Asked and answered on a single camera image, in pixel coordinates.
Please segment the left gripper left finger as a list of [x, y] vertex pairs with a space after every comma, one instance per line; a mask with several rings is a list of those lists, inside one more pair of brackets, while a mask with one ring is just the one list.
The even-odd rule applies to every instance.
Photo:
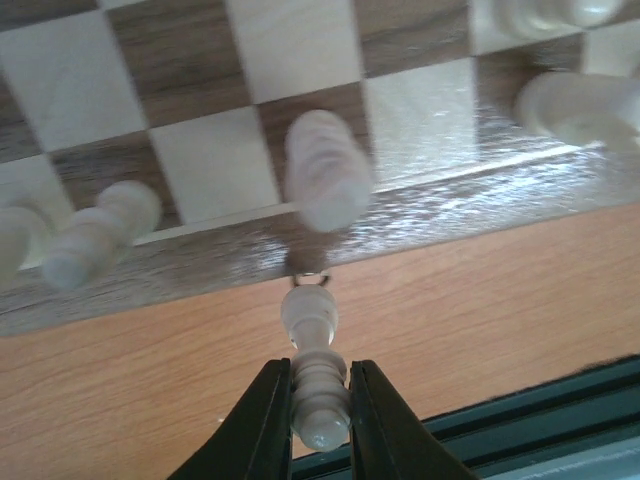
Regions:
[[172, 479], [289, 479], [292, 368], [268, 361], [216, 432]]

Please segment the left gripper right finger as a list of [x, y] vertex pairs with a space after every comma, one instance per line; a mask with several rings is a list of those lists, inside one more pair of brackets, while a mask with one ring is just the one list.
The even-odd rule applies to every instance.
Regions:
[[351, 366], [354, 479], [474, 479], [425, 428], [372, 360]]

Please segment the white chess bishop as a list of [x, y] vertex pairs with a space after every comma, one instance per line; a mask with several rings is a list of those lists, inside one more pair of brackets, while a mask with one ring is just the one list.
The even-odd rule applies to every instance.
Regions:
[[328, 452], [347, 441], [351, 397], [347, 366], [331, 349], [337, 303], [320, 285], [301, 285], [284, 297], [281, 321], [298, 350], [292, 367], [292, 430], [309, 449]]

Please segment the white chess pawn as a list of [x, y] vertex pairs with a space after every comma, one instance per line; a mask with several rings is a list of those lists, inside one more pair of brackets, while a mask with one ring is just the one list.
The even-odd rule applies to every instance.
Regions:
[[327, 233], [352, 225], [369, 207], [374, 186], [369, 156], [333, 112], [311, 110], [285, 137], [284, 192], [301, 222]]

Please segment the white chess piece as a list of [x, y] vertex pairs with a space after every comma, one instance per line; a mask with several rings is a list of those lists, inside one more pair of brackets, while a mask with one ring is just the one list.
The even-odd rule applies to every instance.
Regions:
[[546, 72], [518, 93], [514, 118], [532, 134], [568, 145], [601, 143], [639, 152], [639, 81], [576, 72]]
[[55, 233], [50, 217], [26, 199], [1, 207], [1, 287], [39, 266]]
[[153, 232], [161, 216], [159, 196], [144, 183], [127, 180], [109, 186], [93, 207], [76, 212], [53, 240], [41, 265], [43, 279], [59, 290], [95, 281], [136, 239]]
[[600, 26], [617, 15], [622, 0], [495, 1], [496, 22], [504, 32], [538, 40], [571, 29]]

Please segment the wooden chess board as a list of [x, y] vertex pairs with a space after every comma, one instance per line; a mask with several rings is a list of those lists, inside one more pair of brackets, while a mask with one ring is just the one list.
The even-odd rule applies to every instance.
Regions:
[[639, 198], [635, 1], [5, 1], [1, 332]]

